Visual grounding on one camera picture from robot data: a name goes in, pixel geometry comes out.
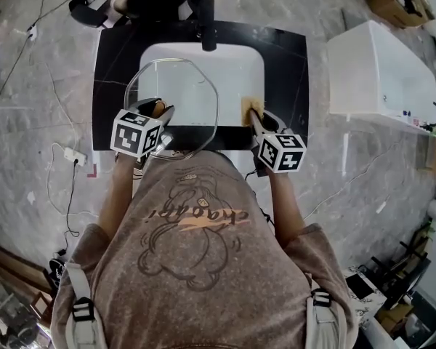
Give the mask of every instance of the yellow sponge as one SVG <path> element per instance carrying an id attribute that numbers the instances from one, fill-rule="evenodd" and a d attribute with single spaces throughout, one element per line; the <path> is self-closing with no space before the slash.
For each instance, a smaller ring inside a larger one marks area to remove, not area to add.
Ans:
<path id="1" fill-rule="evenodd" d="M 250 110 L 253 109 L 258 114 L 260 119 L 263 119 L 263 110 L 265 103 L 256 97 L 242 97 L 241 98 L 241 118 L 242 127 L 250 127 L 252 125 L 250 119 Z"/>

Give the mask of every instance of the gray t-shirt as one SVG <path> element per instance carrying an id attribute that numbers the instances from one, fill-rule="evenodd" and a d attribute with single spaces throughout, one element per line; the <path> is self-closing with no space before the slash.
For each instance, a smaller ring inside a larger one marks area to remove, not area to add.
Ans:
<path id="1" fill-rule="evenodd" d="M 281 249 L 253 191 L 222 156 L 154 161 L 110 242 L 89 225 L 71 258 L 89 277 L 109 348 L 303 348 L 305 273 L 354 329 L 347 285 L 318 225 Z M 66 348 L 67 273 L 52 338 Z"/>

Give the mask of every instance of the black countertop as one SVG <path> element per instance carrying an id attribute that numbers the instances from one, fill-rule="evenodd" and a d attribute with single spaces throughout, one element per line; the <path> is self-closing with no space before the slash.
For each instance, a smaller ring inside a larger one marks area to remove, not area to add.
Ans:
<path id="1" fill-rule="evenodd" d="M 217 43 L 254 48 L 265 63 L 265 109 L 279 116 L 307 144 L 308 68 L 305 36 L 274 28 L 216 21 Z M 199 42 L 196 21 L 125 25 L 102 31 L 94 76 L 92 131 L 94 150 L 110 150 L 116 114 L 124 107 L 126 85 L 140 69 L 143 52 L 153 44 Z M 185 141 L 191 129 L 212 127 L 167 127 L 174 135 L 172 150 L 190 150 Z M 218 127 L 209 150 L 247 150 L 251 130 Z"/>

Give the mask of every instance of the gray marble floor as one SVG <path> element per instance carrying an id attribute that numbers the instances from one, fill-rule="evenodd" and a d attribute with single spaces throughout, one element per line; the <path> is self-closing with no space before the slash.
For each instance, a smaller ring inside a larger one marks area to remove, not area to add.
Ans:
<path id="1" fill-rule="evenodd" d="M 0 0 L 0 84 L 25 42 L 28 26 L 39 15 L 41 0 Z M 45 0 L 43 12 L 64 0 Z M 362 21 L 374 17 L 364 0 L 216 0 L 216 19 L 268 25 L 307 36 L 310 72 L 310 136 L 301 172 L 292 175 L 307 222 L 319 222 L 343 266 L 393 254 L 420 226 L 436 179 L 417 169 L 425 143 L 416 135 L 328 113 L 326 42 L 344 31 L 341 9 Z M 99 32 L 70 18 L 66 5 L 37 24 L 0 100 L 0 244 L 47 265 L 64 245 L 63 213 L 68 205 L 72 165 L 52 143 L 74 144 L 74 134 L 59 107 L 75 124 L 78 150 L 89 164 L 77 170 L 70 226 L 82 230 L 96 221 L 113 167 L 113 154 L 101 153 L 101 172 L 91 173 L 92 80 Z M 423 61 L 435 53 L 422 29 L 393 30 Z M 345 174 L 344 134 L 349 133 Z M 242 173 L 251 157 L 236 155 Z M 271 213 L 269 182 L 250 177 L 262 208 Z M 386 202 L 380 213 L 377 209 Z M 77 240 L 70 239 L 70 249 Z"/>

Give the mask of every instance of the power strip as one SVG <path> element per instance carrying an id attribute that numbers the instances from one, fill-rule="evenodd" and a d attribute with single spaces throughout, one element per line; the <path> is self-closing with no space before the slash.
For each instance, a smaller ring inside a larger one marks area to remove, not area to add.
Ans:
<path id="1" fill-rule="evenodd" d="M 80 165 L 81 167 L 83 167 L 87 161 L 87 155 L 79 153 L 78 151 L 71 148 L 65 149 L 65 158 L 73 163 L 76 159 L 78 159 L 78 165 Z"/>

